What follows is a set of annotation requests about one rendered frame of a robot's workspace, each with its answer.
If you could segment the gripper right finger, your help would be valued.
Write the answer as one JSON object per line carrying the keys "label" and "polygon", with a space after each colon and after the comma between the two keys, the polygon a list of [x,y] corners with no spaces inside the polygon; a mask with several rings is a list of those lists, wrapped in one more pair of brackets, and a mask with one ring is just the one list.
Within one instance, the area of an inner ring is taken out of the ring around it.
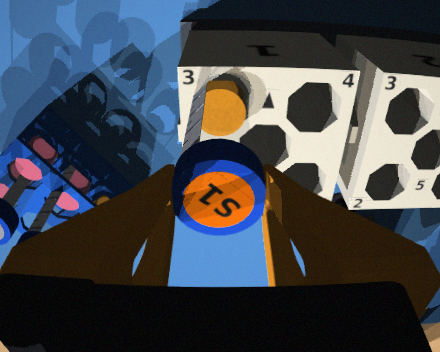
{"label": "gripper right finger", "polygon": [[271,164],[263,172],[269,286],[397,282],[419,319],[440,288],[425,247],[307,190]]}

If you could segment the blue flat mat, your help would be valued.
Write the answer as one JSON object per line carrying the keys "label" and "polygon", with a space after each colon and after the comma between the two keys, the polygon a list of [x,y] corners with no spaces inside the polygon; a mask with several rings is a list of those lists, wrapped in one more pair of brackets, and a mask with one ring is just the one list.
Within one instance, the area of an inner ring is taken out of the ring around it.
{"label": "blue flat mat", "polygon": [[[287,20],[440,34],[440,0],[0,0],[0,155],[49,105],[134,187],[182,152],[181,19]],[[358,209],[426,248],[440,208]],[[168,286],[266,287],[262,217],[196,232],[175,216]]]}

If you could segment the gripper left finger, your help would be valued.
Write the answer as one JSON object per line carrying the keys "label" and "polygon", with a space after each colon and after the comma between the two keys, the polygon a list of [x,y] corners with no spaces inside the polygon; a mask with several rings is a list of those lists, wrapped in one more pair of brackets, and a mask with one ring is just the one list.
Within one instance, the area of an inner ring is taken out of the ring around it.
{"label": "gripper left finger", "polygon": [[13,246],[0,275],[168,286],[176,216],[174,170],[174,164],[167,164],[134,188]]}

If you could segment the blue tube rack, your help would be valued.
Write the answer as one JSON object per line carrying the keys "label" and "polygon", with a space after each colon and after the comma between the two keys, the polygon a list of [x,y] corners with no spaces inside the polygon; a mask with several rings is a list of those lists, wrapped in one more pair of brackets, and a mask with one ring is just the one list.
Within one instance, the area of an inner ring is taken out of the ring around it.
{"label": "blue tube rack", "polygon": [[[53,165],[27,144],[37,135],[59,153]],[[38,214],[52,191],[68,193],[78,202],[80,214],[97,206],[94,201],[102,195],[111,199],[134,188],[49,105],[0,155],[0,175],[14,158],[29,159],[41,170],[43,180],[19,217],[16,230],[22,234],[29,229],[22,216]],[[92,183],[87,195],[62,175],[70,165]]]}

